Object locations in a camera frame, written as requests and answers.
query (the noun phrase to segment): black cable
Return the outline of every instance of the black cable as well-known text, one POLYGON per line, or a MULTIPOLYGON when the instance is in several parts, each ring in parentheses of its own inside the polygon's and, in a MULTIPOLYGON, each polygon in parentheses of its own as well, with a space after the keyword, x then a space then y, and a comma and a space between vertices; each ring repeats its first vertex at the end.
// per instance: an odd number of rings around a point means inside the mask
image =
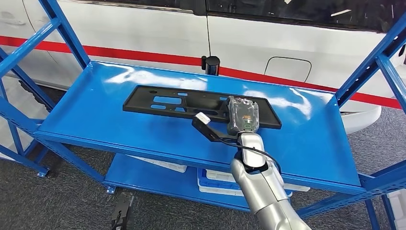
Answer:
POLYGON ((219 140, 221 143, 226 144, 226 145, 229 145, 229 146, 231 146, 231 147, 236 147, 236 148, 241 148, 241 149, 246 149, 246 150, 251 150, 251 151, 259 152, 259 153, 261 153, 261 154, 263 154, 263 155, 265 155, 265 156, 271 158, 271 159, 273 160, 273 162, 275 162, 276 167, 278 168, 279 174, 282 176, 281 165, 276 161, 275 158, 273 158, 271 155, 269 155, 269 153, 267 153, 267 152, 265 152, 265 151, 261 151, 261 150, 256 149, 256 148, 251 148, 251 147, 247 147, 247 146, 231 144, 231 143, 225 142, 225 141, 223 141, 223 140, 221 140, 221 139, 219 139, 219 138, 218 138, 217 140, 219 140))

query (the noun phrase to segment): shelf surface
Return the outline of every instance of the shelf surface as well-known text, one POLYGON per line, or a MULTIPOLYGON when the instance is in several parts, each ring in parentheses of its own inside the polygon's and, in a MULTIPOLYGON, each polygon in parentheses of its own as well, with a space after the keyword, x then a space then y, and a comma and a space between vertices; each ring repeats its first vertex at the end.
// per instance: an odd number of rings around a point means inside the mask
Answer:
POLYGON ((104 180, 119 187, 249 211, 243 196, 200 192, 197 169, 193 167, 188 167, 186 172, 181 173, 124 154, 116 154, 104 180))
MULTIPOLYGON (((192 127, 192 120, 124 112, 123 103, 138 84, 266 98, 282 128, 260 128, 258 133, 283 174, 360 186, 336 98, 323 91, 92 61, 36 134, 73 145, 229 171, 236 148, 209 142, 192 127)), ((211 126, 226 131, 225 124, 211 126)))

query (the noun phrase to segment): car window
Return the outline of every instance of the car window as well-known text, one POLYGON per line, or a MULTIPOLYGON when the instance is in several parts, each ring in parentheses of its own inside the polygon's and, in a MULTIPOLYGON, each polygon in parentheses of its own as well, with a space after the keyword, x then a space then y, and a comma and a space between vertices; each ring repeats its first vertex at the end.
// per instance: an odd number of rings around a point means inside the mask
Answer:
POLYGON ((115 2, 135 5, 180 8, 180 0, 97 0, 99 2, 115 2))
POLYGON ((387 32, 406 11, 405 0, 207 0, 209 12, 247 19, 387 32))

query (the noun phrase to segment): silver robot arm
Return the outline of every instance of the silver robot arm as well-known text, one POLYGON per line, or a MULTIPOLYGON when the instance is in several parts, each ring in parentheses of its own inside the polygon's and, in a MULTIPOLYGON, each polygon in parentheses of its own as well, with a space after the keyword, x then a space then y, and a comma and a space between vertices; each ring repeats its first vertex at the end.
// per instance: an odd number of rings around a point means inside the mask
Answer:
POLYGON ((289 203, 275 162, 265 153, 262 138, 256 133, 259 128, 258 105, 234 96, 229 96, 227 103, 230 118, 228 134, 210 128, 210 118, 201 112, 194 116, 192 125, 212 142, 237 147, 237 154, 231 161, 231 172, 262 229, 311 230, 289 203))
MULTIPOLYGON (((264 151, 262 138, 256 133, 244 132, 238 142, 242 146, 264 151)), ((273 160, 248 149, 242 149, 241 157, 231 161, 231 172, 262 229, 311 230, 289 203, 283 189, 283 179, 273 160), (261 169, 252 174, 247 172, 247 167, 261 169)))

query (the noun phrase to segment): white car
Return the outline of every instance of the white car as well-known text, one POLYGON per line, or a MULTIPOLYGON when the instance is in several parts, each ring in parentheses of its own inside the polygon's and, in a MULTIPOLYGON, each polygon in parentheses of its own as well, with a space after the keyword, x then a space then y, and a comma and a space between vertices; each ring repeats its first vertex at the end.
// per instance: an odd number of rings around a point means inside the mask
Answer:
MULTIPOLYGON (((58 2, 92 59, 203 73, 187 61, 178 63, 211 55, 220 58, 221 67, 333 88, 406 9, 402 0, 58 2)), ((8 53, 49 21, 37 0, 0 0, 0 11, 0 47, 8 53)), ((58 32, 46 41, 57 43, 31 52, 20 66, 39 84, 67 89, 81 69, 72 54, 55 52, 64 42, 58 32)), ((404 52, 403 47, 391 58, 402 78, 404 52)), ((380 71, 359 92, 393 97, 380 71)), ((349 101, 341 112, 351 133, 375 122, 381 107, 349 101)))

